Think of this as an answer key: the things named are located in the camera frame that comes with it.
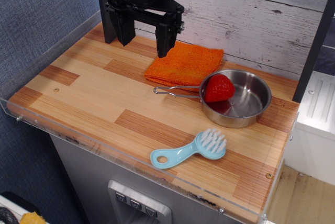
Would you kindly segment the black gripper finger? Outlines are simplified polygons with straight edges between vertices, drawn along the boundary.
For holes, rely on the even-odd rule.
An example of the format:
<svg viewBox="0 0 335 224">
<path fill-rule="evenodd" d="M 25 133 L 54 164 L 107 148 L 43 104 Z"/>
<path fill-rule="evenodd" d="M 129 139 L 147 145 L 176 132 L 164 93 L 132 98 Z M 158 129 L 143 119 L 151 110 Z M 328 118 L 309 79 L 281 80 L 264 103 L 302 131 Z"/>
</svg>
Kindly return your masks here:
<svg viewBox="0 0 335 224">
<path fill-rule="evenodd" d="M 135 19 L 132 12 L 114 10 L 113 27 L 123 46 L 126 46 L 136 36 Z"/>
<path fill-rule="evenodd" d="M 163 58 L 175 46 L 176 30 L 166 24 L 156 26 L 155 36 L 157 41 L 157 53 L 159 58 Z"/>
</svg>

